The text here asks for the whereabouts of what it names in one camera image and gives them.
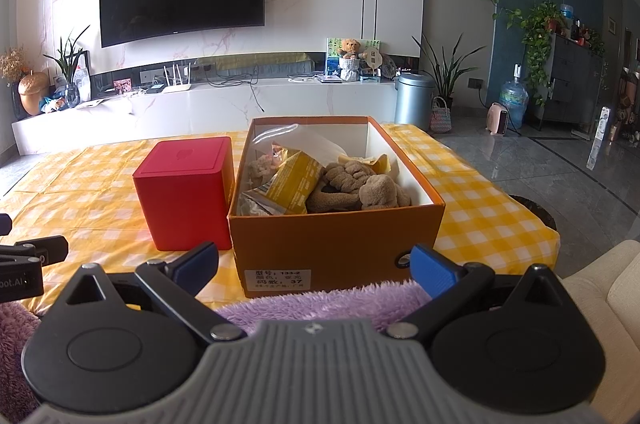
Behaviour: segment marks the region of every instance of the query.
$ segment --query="purple fur rug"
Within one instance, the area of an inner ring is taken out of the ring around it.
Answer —
[[[368,318],[376,330],[382,330],[429,299],[415,281],[384,282],[361,289],[256,298],[225,306],[218,312],[249,334],[265,319]],[[12,423],[25,419],[38,406],[22,375],[20,355],[39,323],[19,303],[0,304],[0,414]]]

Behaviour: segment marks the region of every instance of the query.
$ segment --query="dark vase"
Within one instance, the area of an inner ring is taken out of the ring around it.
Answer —
[[[14,115],[17,121],[21,121],[22,119],[29,117],[29,114],[22,106],[22,101],[20,100],[20,94],[18,93],[19,83],[20,82],[18,81],[11,83],[11,103],[14,106]]]
[[[68,108],[72,109],[80,104],[80,92],[78,85],[75,83],[67,83],[65,85],[65,101]]]

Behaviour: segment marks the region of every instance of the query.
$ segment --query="trash can lid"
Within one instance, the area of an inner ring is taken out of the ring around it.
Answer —
[[[423,76],[422,74],[402,73],[398,76],[398,81],[403,85],[412,85],[414,87],[435,88],[436,83],[431,76]]]

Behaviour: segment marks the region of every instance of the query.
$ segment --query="water bottle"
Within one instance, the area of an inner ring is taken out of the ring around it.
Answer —
[[[529,103],[529,94],[523,84],[520,83],[520,69],[520,65],[516,65],[513,72],[513,81],[507,81],[500,91],[500,104],[509,111],[511,119],[509,125],[513,125],[515,130],[522,126],[522,118]]]

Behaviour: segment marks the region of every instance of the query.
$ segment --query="gray cabinet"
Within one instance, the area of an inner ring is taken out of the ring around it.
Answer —
[[[546,97],[545,106],[530,102],[529,114],[540,122],[591,123],[600,92],[602,58],[554,34],[545,70],[551,76],[550,86],[539,90]]]

